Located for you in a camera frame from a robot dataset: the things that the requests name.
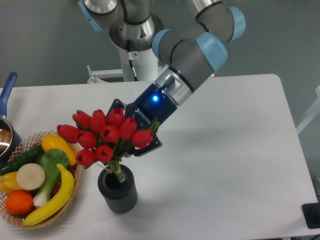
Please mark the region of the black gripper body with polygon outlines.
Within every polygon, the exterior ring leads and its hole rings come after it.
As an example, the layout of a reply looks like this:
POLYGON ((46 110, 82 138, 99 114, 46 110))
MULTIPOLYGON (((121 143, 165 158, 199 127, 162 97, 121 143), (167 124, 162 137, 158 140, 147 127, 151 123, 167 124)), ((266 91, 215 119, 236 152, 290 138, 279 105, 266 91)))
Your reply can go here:
POLYGON ((153 83, 134 102, 127 105, 116 98, 112 102, 107 116, 111 114, 113 109, 123 109, 125 118, 135 118, 138 130, 144 130, 147 125, 155 124, 156 121, 162 124, 177 110, 176 104, 165 93, 168 86, 165 83, 158 87, 153 83))

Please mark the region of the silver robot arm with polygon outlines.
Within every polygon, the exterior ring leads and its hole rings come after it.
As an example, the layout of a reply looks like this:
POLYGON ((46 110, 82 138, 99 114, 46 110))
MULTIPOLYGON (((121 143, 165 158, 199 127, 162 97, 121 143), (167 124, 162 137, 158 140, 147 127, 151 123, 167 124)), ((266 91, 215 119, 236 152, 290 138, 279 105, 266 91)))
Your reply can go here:
POLYGON ((221 0, 190 0, 195 22, 182 31, 165 29, 148 0, 80 0, 94 31, 109 30, 126 82, 151 81, 132 103, 116 99, 137 129, 161 125, 227 60, 225 45, 241 37, 246 20, 221 0))

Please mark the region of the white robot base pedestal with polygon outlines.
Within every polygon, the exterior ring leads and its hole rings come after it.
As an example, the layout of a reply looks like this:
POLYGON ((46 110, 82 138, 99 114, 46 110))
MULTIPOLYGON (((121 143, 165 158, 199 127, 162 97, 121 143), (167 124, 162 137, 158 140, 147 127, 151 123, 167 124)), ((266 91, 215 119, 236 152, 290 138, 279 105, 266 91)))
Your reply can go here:
POLYGON ((121 68, 92 71, 88 65, 88 84, 109 82, 116 78, 124 82, 154 81, 168 68, 167 65, 159 65, 159 60, 151 49, 128 52, 119 48, 118 52, 121 68))

